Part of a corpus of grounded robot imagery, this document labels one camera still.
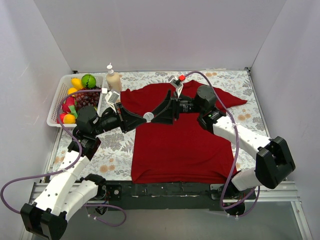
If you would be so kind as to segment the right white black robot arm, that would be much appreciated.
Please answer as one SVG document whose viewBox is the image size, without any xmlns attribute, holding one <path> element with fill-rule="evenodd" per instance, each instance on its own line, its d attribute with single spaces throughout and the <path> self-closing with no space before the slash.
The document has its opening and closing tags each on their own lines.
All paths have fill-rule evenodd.
<svg viewBox="0 0 320 240">
<path fill-rule="evenodd" d="M 269 138 L 232 122 L 216 106 L 218 98 L 208 85 L 198 87 L 193 98 L 167 92 L 163 102 L 153 111 L 152 123 L 173 124 L 182 113 L 198 113 L 197 122 L 209 133 L 222 137 L 247 152 L 255 167 L 240 171 L 226 186 L 227 195 L 237 199 L 247 189 L 264 186 L 275 189 L 296 166 L 286 140 Z"/>
</svg>

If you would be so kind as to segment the round patterned brooch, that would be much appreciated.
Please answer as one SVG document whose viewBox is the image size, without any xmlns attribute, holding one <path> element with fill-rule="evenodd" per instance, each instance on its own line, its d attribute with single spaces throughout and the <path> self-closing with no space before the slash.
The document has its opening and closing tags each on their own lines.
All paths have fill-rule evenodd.
<svg viewBox="0 0 320 240">
<path fill-rule="evenodd" d="M 152 120 L 154 119 L 154 114 L 152 112 L 146 112 L 143 115 L 143 118 L 146 120 L 147 123 L 151 123 Z"/>
</svg>

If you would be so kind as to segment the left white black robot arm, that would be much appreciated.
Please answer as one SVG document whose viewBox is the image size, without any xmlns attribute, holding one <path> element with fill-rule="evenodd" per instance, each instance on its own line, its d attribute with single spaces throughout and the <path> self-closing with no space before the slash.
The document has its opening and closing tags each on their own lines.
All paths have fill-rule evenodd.
<svg viewBox="0 0 320 240">
<path fill-rule="evenodd" d="M 107 108 L 102 116 L 93 106 L 82 107 L 72 134 L 75 139 L 68 147 L 58 174 L 32 204 L 26 203 L 20 210 L 26 230 L 47 240 L 59 240 L 68 221 L 88 200 L 101 200 L 106 196 L 104 178 L 98 175 L 85 178 L 71 190 L 101 144 L 98 135 L 116 128 L 127 133 L 151 122 L 153 117 L 152 113 L 144 116 L 132 113 L 119 102 Z"/>
</svg>

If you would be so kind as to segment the red t-shirt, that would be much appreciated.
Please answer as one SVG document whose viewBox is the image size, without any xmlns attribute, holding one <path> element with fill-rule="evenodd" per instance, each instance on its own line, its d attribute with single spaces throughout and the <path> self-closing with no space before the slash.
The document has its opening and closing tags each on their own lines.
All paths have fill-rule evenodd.
<svg viewBox="0 0 320 240">
<path fill-rule="evenodd" d="M 165 99 L 169 89 L 174 91 L 169 83 L 127 89 L 120 93 L 120 101 L 128 111 L 143 116 Z M 220 88 L 214 90 L 227 108 L 247 103 Z M 226 182 L 234 161 L 231 143 L 202 129 L 198 115 L 183 113 L 173 125 L 145 123 L 135 129 L 133 183 Z"/>
</svg>

